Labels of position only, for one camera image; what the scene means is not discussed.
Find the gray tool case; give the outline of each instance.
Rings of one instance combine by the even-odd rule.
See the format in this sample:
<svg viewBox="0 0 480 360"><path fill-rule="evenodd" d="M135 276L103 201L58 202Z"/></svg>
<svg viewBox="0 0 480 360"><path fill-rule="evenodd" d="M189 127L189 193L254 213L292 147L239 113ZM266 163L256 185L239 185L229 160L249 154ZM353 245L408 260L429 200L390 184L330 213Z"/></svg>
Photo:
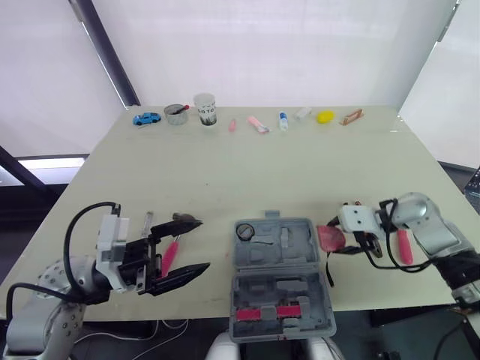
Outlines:
<svg viewBox="0 0 480 360"><path fill-rule="evenodd" d="M267 211L265 219L237 222L233 241L236 274L229 320L233 341L330 337L336 332L329 291L319 270L317 235L309 219L281 218L279 211ZM283 306L295 309L295 314L301 310L301 316L286 315Z"/></svg>

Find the small bottle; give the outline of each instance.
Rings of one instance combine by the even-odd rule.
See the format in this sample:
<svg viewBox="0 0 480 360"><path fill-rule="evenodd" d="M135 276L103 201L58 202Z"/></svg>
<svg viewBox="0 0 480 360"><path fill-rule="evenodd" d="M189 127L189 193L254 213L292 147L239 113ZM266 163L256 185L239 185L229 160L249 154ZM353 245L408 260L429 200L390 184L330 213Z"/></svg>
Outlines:
<svg viewBox="0 0 480 360"><path fill-rule="evenodd" d="M278 119L278 127L282 131L287 131L288 130L288 118L287 114L285 112L281 112L279 114L280 118Z"/></svg>

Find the red foam insert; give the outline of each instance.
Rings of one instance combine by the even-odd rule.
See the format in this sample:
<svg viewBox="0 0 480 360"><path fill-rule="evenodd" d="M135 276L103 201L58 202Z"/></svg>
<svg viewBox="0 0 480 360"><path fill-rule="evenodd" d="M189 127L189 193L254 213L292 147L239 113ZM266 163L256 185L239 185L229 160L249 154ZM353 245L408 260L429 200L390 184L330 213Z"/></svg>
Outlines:
<svg viewBox="0 0 480 360"><path fill-rule="evenodd" d="M278 319L283 317L302 317L302 309L300 305L277 306L277 317Z"/></svg>
<svg viewBox="0 0 480 360"><path fill-rule="evenodd" d="M237 321L254 321L261 319L260 309L237 310Z"/></svg>

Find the black tool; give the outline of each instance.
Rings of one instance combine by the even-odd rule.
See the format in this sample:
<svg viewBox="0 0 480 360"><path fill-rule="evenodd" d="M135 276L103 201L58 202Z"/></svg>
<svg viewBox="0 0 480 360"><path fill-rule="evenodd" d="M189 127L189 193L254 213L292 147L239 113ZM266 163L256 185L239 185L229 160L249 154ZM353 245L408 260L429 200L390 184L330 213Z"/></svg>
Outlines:
<svg viewBox="0 0 480 360"><path fill-rule="evenodd" d="M161 255L156 245L165 236L178 236L203 224L189 214L175 213L173 221L153 226L146 238L127 243L122 265L118 267L122 279L127 285L134 285L139 295L144 293L157 296L178 289L200 276L210 262L188 265L170 271L161 277Z"/></svg>

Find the white wall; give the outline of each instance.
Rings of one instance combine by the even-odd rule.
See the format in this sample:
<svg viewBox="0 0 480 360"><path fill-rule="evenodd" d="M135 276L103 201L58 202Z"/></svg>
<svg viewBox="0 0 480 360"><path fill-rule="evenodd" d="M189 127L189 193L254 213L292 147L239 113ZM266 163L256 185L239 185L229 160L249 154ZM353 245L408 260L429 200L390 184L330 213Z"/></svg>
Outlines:
<svg viewBox="0 0 480 360"><path fill-rule="evenodd" d="M480 165L480 5L463 0L400 114L439 161Z"/></svg>
<svg viewBox="0 0 480 360"><path fill-rule="evenodd" d="M89 153L123 111L67 0L1 2L0 94L13 156Z"/></svg>
<svg viewBox="0 0 480 360"><path fill-rule="evenodd" d="M94 0L143 104L400 107L455 1Z"/></svg>

